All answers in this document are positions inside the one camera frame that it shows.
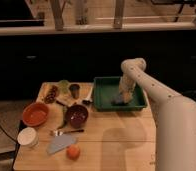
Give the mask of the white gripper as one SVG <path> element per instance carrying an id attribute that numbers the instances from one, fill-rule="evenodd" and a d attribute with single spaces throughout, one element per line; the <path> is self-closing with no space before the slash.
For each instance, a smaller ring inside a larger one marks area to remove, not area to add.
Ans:
<path id="1" fill-rule="evenodd" d="M 124 101 L 132 100 L 132 93 L 135 89 L 136 83 L 129 77 L 123 75 L 119 82 L 119 93 Z"/>

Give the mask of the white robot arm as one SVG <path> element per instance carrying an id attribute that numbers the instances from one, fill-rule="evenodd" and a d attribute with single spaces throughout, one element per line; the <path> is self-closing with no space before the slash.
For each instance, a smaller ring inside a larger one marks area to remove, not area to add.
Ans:
<path id="1" fill-rule="evenodd" d="M 122 93 L 134 84 L 159 105 L 155 171 L 196 171 L 196 102 L 145 73 L 143 58 L 121 63 Z"/>

